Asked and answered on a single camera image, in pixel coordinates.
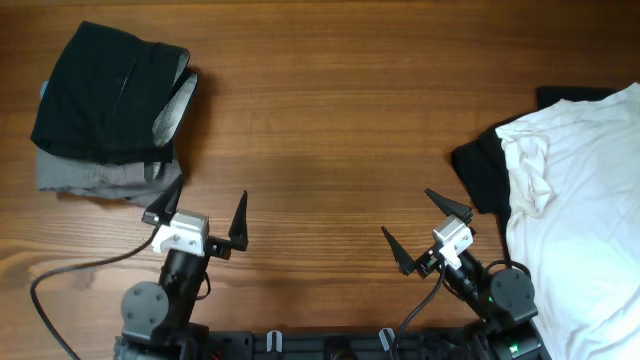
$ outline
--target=black t-shirt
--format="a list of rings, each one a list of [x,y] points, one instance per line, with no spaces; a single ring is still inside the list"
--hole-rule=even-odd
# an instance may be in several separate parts
[[[169,101],[185,49],[83,22],[60,55],[31,140],[57,156],[124,164],[170,162],[152,126]]]

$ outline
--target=white fabric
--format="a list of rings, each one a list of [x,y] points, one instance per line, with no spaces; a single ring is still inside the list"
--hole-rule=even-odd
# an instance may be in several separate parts
[[[507,243],[536,289],[553,359],[640,359],[640,85],[496,129]]]

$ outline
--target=wood grain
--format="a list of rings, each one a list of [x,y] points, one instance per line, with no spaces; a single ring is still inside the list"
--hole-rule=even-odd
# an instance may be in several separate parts
[[[0,358],[65,358],[30,281],[150,232],[139,208],[35,190],[38,91],[80,21],[191,51],[202,80],[179,134],[181,207],[222,235],[249,191],[249,250],[211,262],[214,291],[193,320],[300,331],[399,325],[435,279],[398,274],[379,227],[426,249],[442,215],[424,188],[469,202],[449,153],[533,109],[536,86],[638,80],[639,15],[633,3],[545,1],[0,9]],[[494,217],[475,228],[474,253],[500,258]],[[145,251],[53,278],[42,302],[83,358],[111,358],[122,294],[161,262]],[[442,292],[413,327],[473,318]]]

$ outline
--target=cable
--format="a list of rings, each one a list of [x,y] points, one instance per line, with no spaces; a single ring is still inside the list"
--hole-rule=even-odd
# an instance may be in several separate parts
[[[47,314],[44,312],[44,309],[42,308],[42,305],[40,305],[40,300],[38,300],[38,295],[36,293],[36,288],[38,287],[38,284],[40,284],[40,282],[42,280],[47,279],[47,278],[49,278],[49,277],[51,277],[53,275],[63,274],[63,273],[70,272],[70,271],[82,270],[82,269],[86,269],[86,268],[90,268],[90,267],[98,267],[98,266],[102,266],[102,265],[112,264],[114,262],[118,262],[120,260],[124,260],[126,258],[131,257],[131,256],[134,256],[137,253],[139,253],[140,251],[144,250],[147,246],[149,246],[151,244],[151,241],[153,240],[153,237],[156,235],[157,231],[158,231],[158,228],[154,229],[153,233],[151,234],[151,236],[149,237],[149,239],[147,241],[142,243],[142,245],[138,246],[137,248],[129,251],[128,253],[125,253],[125,254],[122,254],[122,255],[118,255],[118,256],[114,256],[112,258],[105,259],[105,260],[93,261],[93,262],[88,262],[88,263],[84,263],[84,264],[63,266],[61,268],[49,270],[49,271],[45,272],[44,274],[38,276],[31,283],[31,289],[29,290],[29,292],[31,294],[31,301],[33,301],[33,306],[38,311],[38,314],[40,315],[40,318],[42,319],[42,322],[47,326],[47,329],[49,329],[49,332],[51,332],[51,335],[53,335],[53,337],[56,339],[56,341],[58,341],[60,346],[67,352],[67,354],[69,354],[69,356],[72,359],[79,360],[80,357],[78,356],[78,354],[76,354],[73,351],[73,349],[71,349],[69,344],[67,344],[67,342],[64,341],[64,339],[62,338],[60,333],[56,330],[56,328],[51,323],[51,320],[49,320],[49,317],[47,316]]]
[[[422,302],[418,304],[418,306],[416,306],[415,309],[413,309],[413,311],[409,314],[409,316],[407,316],[407,318],[404,319],[404,321],[400,325],[400,328],[398,328],[398,333],[395,334],[395,337],[393,339],[393,344],[391,344],[391,353],[390,353],[391,360],[396,360],[395,354],[398,348],[398,339],[400,339],[400,336],[402,336],[402,333],[405,331],[407,326],[409,326],[409,323],[411,322],[411,320],[413,320],[413,318],[416,317],[416,315],[418,315],[418,313],[420,313],[420,311],[422,311],[422,309],[425,306],[427,306],[427,304],[431,301],[431,299],[433,299],[433,297],[436,296],[436,294],[438,293],[438,290],[440,290],[440,286],[444,282],[444,274],[446,272],[447,272],[447,266],[444,265],[444,267],[442,268],[442,271],[440,272],[440,277],[438,278],[436,285],[433,287],[429,295],[427,295],[427,297],[424,298],[424,300],[422,300]]]
[[[525,273],[529,278],[531,278],[531,272],[529,271],[529,268],[527,268],[525,265],[517,262],[517,261],[509,261],[507,262],[506,260],[496,260],[494,262],[492,262],[491,264],[487,265],[486,268],[484,268],[485,273],[489,274],[489,269],[491,269],[492,267],[494,267],[495,265],[508,265],[509,263],[511,263],[511,266],[522,271],[523,273]]]
[[[453,295],[456,298],[458,298],[458,300],[465,301],[464,298],[462,296],[460,296],[460,294],[458,294],[457,291],[453,290],[449,284],[447,284],[446,282],[443,282],[442,285],[444,286],[445,289],[449,290],[451,295]]]
[[[207,293],[204,295],[196,296],[196,300],[202,300],[211,294],[211,281],[209,281],[209,274],[204,273],[204,279],[207,281]]]

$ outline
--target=black fabric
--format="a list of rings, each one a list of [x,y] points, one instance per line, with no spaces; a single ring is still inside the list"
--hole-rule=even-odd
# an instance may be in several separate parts
[[[53,69],[31,140],[72,159],[170,162],[173,144],[157,148],[152,126],[184,52],[83,22]]]
[[[605,88],[542,86],[536,89],[536,98],[538,110],[541,110],[561,99],[598,101],[615,92],[616,90]],[[501,146],[502,141],[495,129],[521,116],[514,116],[491,126],[477,140],[462,145],[451,153],[453,169],[462,180],[478,211],[482,214],[498,215],[503,251],[507,261],[510,261],[506,243],[507,222],[511,217],[509,174]]]

